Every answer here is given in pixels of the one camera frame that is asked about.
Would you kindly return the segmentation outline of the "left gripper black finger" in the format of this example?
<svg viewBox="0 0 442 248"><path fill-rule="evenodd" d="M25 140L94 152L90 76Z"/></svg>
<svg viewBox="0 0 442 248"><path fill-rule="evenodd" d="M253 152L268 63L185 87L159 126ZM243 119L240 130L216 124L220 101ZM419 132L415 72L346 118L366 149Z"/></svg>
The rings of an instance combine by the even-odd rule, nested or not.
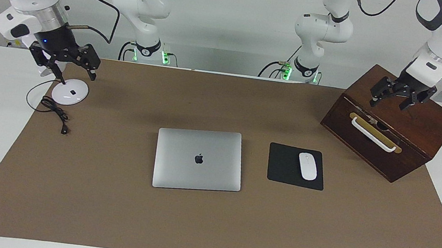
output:
<svg viewBox="0 0 442 248"><path fill-rule="evenodd" d="M382 99L395 96L394 85L395 85L395 82L392 81L389 77L381 78L370 89L370 93L372 95L371 100L369 101L370 106L371 107L376 107L377 104Z"/></svg>
<svg viewBox="0 0 442 248"><path fill-rule="evenodd" d="M404 96L406 98L400 103L399 108L401 111L404 111L417 103L426 102L427 100L431 99L431 97L436 94L437 91L438 89L436 87L432 87L420 92L411 88L401 90L400 96Z"/></svg>

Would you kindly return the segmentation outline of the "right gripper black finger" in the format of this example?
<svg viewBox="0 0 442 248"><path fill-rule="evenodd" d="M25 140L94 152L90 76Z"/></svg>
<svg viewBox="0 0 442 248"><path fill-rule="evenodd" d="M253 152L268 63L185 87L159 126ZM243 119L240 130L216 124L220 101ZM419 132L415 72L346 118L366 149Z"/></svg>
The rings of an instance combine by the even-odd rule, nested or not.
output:
<svg viewBox="0 0 442 248"><path fill-rule="evenodd" d="M92 44L72 47L71 62L85 69L91 81L96 80L101 60Z"/></svg>
<svg viewBox="0 0 442 248"><path fill-rule="evenodd" d="M61 79L62 66L59 59L55 55L48 54L43 50L38 42L32 42L29 50L38 67L41 77L54 75L55 78Z"/></svg>

